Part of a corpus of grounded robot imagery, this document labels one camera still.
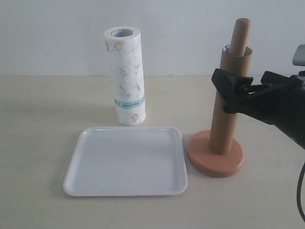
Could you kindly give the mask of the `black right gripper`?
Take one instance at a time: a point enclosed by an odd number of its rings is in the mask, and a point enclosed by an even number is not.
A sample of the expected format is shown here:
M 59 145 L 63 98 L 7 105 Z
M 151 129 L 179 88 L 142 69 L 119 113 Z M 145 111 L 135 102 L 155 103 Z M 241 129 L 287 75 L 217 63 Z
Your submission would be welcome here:
M 305 75 L 290 77 L 265 71 L 261 84 L 268 86 L 250 95 L 252 77 L 236 76 L 216 68 L 212 82 L 225 113 L 242 113 L 269 125 L 305 147 Z

